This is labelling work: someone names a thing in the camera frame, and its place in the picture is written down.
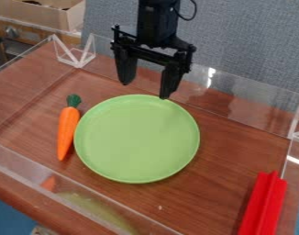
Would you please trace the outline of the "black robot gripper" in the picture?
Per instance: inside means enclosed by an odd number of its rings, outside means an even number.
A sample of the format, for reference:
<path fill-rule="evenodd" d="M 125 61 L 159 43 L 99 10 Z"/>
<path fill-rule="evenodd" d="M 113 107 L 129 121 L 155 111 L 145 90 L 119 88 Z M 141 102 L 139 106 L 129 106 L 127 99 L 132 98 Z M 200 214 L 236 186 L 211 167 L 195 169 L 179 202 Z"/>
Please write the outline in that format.
<path fill-rule="evenodd" d="M 111 49 L 115 58 L 119 81 L 128 85 L 136 76 L 137 60 L 144 60 L 160 66 L 165 66 L 161 72 L 159 98 L 168 99 L 176 91 L 183 73 L 191 71 L 192 55 L 196 47 L 183 41 L 176 35 L 169 36 L 159 44 L 143 43 L 139 40 L 133 27 L 112 26 Z"/>

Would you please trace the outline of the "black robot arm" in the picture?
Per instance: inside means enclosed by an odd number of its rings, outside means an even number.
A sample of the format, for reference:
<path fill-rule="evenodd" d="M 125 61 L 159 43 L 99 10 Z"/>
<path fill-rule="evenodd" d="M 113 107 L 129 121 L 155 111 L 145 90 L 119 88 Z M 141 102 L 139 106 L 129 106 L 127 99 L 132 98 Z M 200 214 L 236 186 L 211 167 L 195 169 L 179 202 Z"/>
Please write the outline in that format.
<path fill-rule="evenodd" d="M 112 26 L 111 49 L 119 81 L 128 85 L 136 76 L 137 60 L 164 67 L 160 78 L 159 98 L 168 99 L 176 91 L 183 75 L 189 73 L 196 47 L 177 38 L 180 0 L 139 0 L 137 26 Z"/>

